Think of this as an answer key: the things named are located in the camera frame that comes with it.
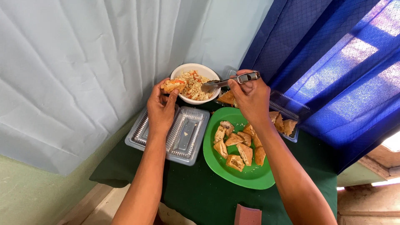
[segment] person's left hand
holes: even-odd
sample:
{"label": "person's left hand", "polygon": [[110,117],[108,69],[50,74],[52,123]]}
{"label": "person's left hand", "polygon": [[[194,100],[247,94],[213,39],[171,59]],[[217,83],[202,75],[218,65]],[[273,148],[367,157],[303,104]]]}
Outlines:
{"label": "person's left hand", "polygon": [[178,97],[179,90],[173,90],[169,97],[163,95],[161,90],[166,78],[153,87],[153,91],[147,101],[147,112],[149,117],[149,134],[167,136],[168,130],[171,128],[175,114],[175,102]]}

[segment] table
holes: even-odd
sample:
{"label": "table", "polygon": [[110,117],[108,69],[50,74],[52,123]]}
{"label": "table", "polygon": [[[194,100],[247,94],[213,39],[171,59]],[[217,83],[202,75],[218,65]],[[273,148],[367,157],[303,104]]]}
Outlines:
{"label": "table", "polygon": [[[191,106],[180,99],[177,102],[180,106]],[[213,111],[221,106],[208,102],[196,107]],[[125,137],[97,166],[90,180],[117,188],[132,182],[143,152],[126,145],[124,139]],[[322,192],[336,216],[333,148],[302,130],[297,143],[283,140]],[[233,184],[208,167],[202,150],[191,167],[165,162],[161,202],[197,225],[232,225],[237,203],[261,209],[262,224],[292,224],[276,185],[266,190],[253,190]]]}

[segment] food in hand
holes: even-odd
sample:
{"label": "food in hand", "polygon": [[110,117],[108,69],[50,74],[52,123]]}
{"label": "food in hand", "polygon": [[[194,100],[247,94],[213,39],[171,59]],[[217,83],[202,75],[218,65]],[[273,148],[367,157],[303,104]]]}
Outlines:
{"label": "food in hand", "polygon": [[243,139],[243,144],[247,145],[250,147],[251,145],[251,136],[249,134],[243,133],[243,132],[238,132],[237,135],[239,135]]}
{"label": "food in hand", "polygon": [[256,132],[254,131],[253,126],[250,123],[248,123],[248,124],[246,124],[246,126],[244,126],[243,133],[246,133],[246,134],[250,135],[251,137],[253,137]]}
{"label": "food in hand", "polygon": [[188,72],[182,71],[180,76],[176,78],[186,80],[187,84],[184,87],[183,91],[180,92],[186,98],[200,101],[207,100],[211,98],[211,96],[214,94],[214,92],[205,93],[201,90],[201,86],[204,83],[207,83],[209,79],[204,76],[198,75],[196,70],[191,70]]}
{"label": "food in hand", "polygon": [[279,112],[276,112],[276,111],[270,112],[270,119],[272,120],[272,123],[275,123],[278,116],[279,116]]}
{"label": "food in hand", "polygon": [[258,135],[257,135],[256,133],[255,133],[254,136],[253,136],[253,142],[254,142],[254,146],[255,146],[256,148],[262,147],[261,141],[260,141],[260,139],[258,138]]}
{"label": "food in hand", "polygon": [[283,120],[281,114],[276,118],[274,125],[277,131],[283,133]]}
{"label": "food in hand", "polygon": [[253,160],[253,149],[242,143],[238,143],[236,147],[238,148],[240,156],[246,166],[251,166],[251,161]]}
{"label": "food in hand", "polygon": [[224,128],[222,126],[218,127],[217,132],[215,133],[215,137],[214,137],[214,144],[216,144],[218,141],[224,139],[225,131],[226,131],[226,128]]}
{"label": "food in hand", "polygon": [[265,151],[263,147],[258,147],[254,150],[254,157],[256,164],[262,166],[264,164],[265,159]]}
{"label": "food in hand", "polygon": [[244,168],[243,160],[239,155],[228,155],[225,165],[234,168],[235,170],[238,170],[240,172],[242,172]]}
{"label": "food in hand", "polygon": [[165,83],[161,85],[161,89],[164,89],[164,91],[167,93],[171,93],[173,90],[178,89],[179,93],[181,93],[185,88],[185,86],[187,85],[187,83],[188,82],[183,78],[166,80]]}
{"label": "food in hand", "polygon": [[237,143],[242,143],[242,142],[243,142],[243,139],[239,135],[232,133],[226,140],[225,146],[236,145]]}
{"label": "food in hand", "polygon": [[224,144],[224,140],[221,139],[214,145],[214,149],[224,158],[228,157],[228,151],[226,150],[226,146]]}
{"label": "food in hand", "polygon": [[220,125],[226,128],[225,135],[229,137],[235,127],[229,121],[221,121]]}
{"label": "food in hand", "polygon": [[221,97],[219,97],[217,100],[226,104],[233,104],[233,99],[235,97],[233,96],[232,91],[227,91],[225,92]]}
{"label": "food in hand", "polygon": [[297,121],[294,120],[284,120],[283,121],[283,133],[286,135],[291,135],[293,130],[294,130],[294,126],[296,126]]}

